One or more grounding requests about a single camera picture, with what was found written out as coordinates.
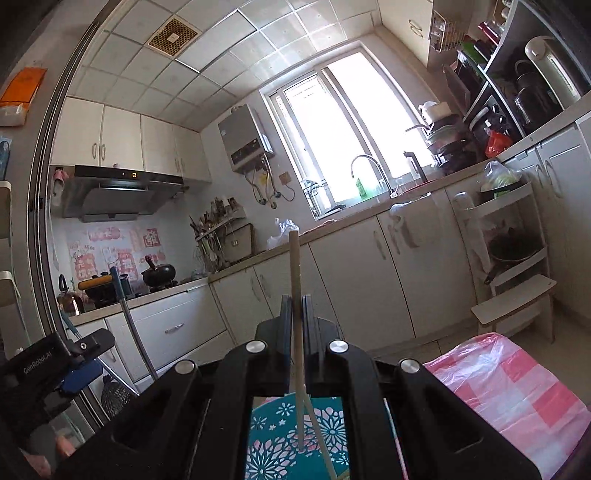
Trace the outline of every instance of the countertop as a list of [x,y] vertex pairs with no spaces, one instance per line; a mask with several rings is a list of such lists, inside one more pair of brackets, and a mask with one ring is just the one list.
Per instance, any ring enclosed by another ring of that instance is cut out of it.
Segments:
[[[510,158],[515,157],[519,153],[522,153],[526,150],[529,150],[533,146],[539,144],[540,142],[544,141],[546,138],[551,137],[556,132],[559,132],[563,128],[573,124],[576,120],[581,118],[583,115],[591,111],[591,92],[585,94],[581,100],[579,100],[574,105],[567,108],[561,114],[557,115],[553,118],[550,122],[546,123],[545,125],[541,126],[531,135],[528,135],[523,140],[517,142],[515,145],[511,146],[507,150],[505,150],[501,155],[499,155],[500,161],[507,161]],[[317,240],[325,235],[330,235],[342,228],[348,227],[353,225],[354,223],[361,222],[367,218],[376,216],[382,212],[390,210],[390,207],[395,203],[404,203],[412,199],[416,199],[421,197],[430,192],[436,192],[437,190],[441,190],[449,185],[452,185],[458,181],[464,180],[468,177],[472,177],[481,173],[486,165],[488,160],[480,162],[476,165],[472,165],[471,167],[465,168],[464,170],[460,170],[455,172],[447,177],[443,177],[442,179],[433,180],[422,185],[409,190],[408,192],[404,192],[401,195],[397,196],[394,199],[388,198],[387,194],[382,194],[379,197],[380,203],[377,205],[372,205],[365,210],[361,210],[360,212],[353,213],[350,216],[341,218],[335,222],[327,223],[325,225],[320,224],[318,227],[310,230],[303,235],[300,236],[300,245],[305,245],[309,242]],[[244,270],[249,268],[253,265],[256,265],[260,262],[264,262],[270,258],[276,257],[277,255],[281,255],[289,251],[289,244],[280,245],[272,250],[264,251],[254,257],[250,257],[236,265],[233,265],[221,272],[216,274],[210,275],[208,278],[202,278],[200,280],[192,281],[189,283],[185,283],[182,285],[177,285],[176,287],[168,288],[163,291],[159,291],[156,293],[151,293],[139,297],[137,299],[132,299],[128,302],[129,308],[133,309],[147,303],[165,299],[172,295],[176,295],[178,293],[182,293],[187,291],[191,288],[197,288],[208,283],[215,282],[220,280],[224,277],[232,275],[234,273],[239,272],[240,270]],[[83,313],[82,315],[71,317],[72,322],[74,325],[82,325],[84,323],[94,322],[95,320],[99,320],[111,315],[115,315],[116,313],[121,312],[121,307],[119,304],[110,305],[108,307],[104,307],[101,309],[92,310],[91,312]]]

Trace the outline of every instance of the green bottle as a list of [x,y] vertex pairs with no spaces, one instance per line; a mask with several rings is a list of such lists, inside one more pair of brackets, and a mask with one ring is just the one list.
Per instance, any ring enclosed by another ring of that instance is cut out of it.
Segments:
[[361,183],[361,179],[357,179],[357,181],[355,182],[355,186],[357,187],[357,190],[359,191],[359,196],[361,197],[361,199],[367,200],[368,193],[365,191],[365,188],[363,188],[363,184]]

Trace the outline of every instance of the wall outlet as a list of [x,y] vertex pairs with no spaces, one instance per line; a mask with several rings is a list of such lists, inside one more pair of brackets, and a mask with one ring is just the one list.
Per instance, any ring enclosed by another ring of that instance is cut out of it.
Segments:
[[291,182],[290,173],[288,171],[283,172],[281,175],[279,175],[279,181],[282,185],[287,185],[289,182]]

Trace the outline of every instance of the blue floral mat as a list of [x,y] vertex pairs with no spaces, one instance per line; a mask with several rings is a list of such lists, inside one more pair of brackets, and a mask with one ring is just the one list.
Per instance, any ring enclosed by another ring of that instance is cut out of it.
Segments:
[[[339,397],[312,398],[337,475],[349,468],[343,405]],[[329,479],[310,417],[304,415],[304,450],[297,449],[295,394],[272,400],[252,411],[245,479]]]

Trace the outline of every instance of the copper kettle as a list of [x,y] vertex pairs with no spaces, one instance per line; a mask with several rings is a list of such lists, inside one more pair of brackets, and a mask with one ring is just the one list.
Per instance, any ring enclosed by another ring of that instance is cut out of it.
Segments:
[[56,299],[60,308],[66,312],[68,317],[84,313],[84,303],[82,303],[82,299],[77,293],[69,291],[66,278],[63,274],[60,274],[59,284],[60,293]]

